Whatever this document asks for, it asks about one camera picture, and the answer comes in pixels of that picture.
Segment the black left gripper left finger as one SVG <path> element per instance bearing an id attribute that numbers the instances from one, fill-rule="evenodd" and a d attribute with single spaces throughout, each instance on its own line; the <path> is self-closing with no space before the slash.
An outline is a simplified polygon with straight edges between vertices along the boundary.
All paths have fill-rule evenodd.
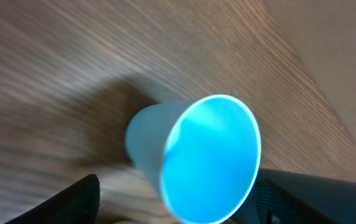
<path id="1" fill-rule="evenodd" d="M 6 224 L 94 224 L 100 207 L 100 181 L 89 174 Z"/>

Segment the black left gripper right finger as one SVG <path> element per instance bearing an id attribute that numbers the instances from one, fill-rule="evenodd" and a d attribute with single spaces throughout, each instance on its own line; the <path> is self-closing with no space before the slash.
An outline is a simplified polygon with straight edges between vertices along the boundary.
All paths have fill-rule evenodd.
<path id="1" fill-rule="evenodd" d="M 356 223 L 356 183 L 262 169 L 232 220 L 235 223 Z"/>

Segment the light blue small cup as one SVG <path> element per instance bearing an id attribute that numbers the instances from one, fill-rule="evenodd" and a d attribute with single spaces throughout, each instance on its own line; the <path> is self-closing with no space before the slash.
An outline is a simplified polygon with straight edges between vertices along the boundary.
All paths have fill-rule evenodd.
<path id="1" fill-rule="evenodd" d="M 248 198 L 261 160 L 251 109 L 230 95 L 160 103 L 129 122 L 124 144 L 182 223 L 222 223 Z"/>

